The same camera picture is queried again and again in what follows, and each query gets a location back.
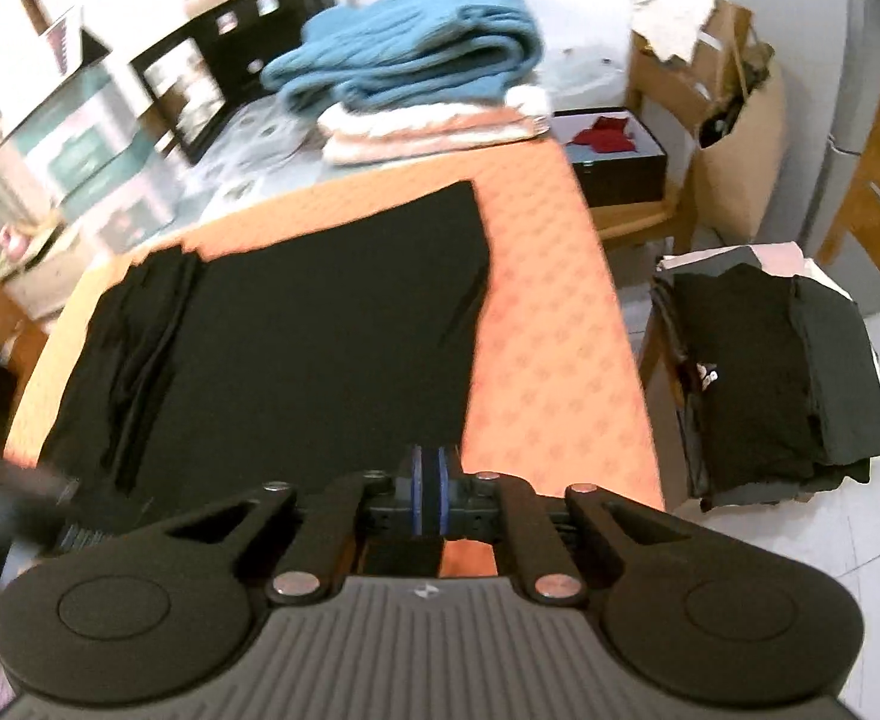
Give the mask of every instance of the open box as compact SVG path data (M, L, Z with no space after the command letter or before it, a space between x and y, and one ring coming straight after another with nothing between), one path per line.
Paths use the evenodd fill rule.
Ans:
M625 134L636 151L601 154L570 141L589 129L600 116L628 119ZM666 151L643 122L626 108L582 108L558 111L550 121L553 137L563 144L566 158L580 181L587 205L625 205L663 199Z

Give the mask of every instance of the brown paper bag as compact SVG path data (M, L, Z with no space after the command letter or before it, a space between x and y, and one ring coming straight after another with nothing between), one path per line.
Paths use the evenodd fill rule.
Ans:
M786 151L786 99L782 70L753 90L729 135L694 152L690 169L699 221L728 244L753 240Z

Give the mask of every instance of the patterned tablecloth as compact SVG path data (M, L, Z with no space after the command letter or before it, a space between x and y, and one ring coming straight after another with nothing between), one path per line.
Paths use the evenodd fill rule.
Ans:
M633 354L576 178L552 141L360 173L283 194L163 242L206 258L347 223L472 180L491 250L462 464L562 495L594 482L662 509ZM64 308L14 418L7 455L35 464L101 293L144 250L88 271Z

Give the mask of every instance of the blue knitted blanket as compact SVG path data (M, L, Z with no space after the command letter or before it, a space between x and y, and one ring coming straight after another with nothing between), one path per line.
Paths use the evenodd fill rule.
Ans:
M498 103L541 56L523 0L380 0L314 16L304 45L265 66L260 81L291 112L314 117L333 103Z

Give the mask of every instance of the folded towel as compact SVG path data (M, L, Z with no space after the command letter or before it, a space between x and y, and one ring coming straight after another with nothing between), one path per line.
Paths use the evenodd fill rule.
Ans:
M291 113L318 116L425 103L502 103L542 57L523 0L380 0L343 5L304 25L304 45L260 81Z
M366 162L384 162L389 159L438 154L443 151L463 151L480 146L498 146L536 138L546 132L549 124L538 124L534 119L522 119L513 124L494 124L492 127L472 127L459 132L427 135L422 138L341 138L334 136L323 147L323 160L331 165L360 165Z
M326 109L317 124L323 134L338 138L395 140L424 138L475 127L501 127L523 119L549 126L553 110L545 90L520 84L506 93L502 105L432 103L363 113L347 111L342 103Z

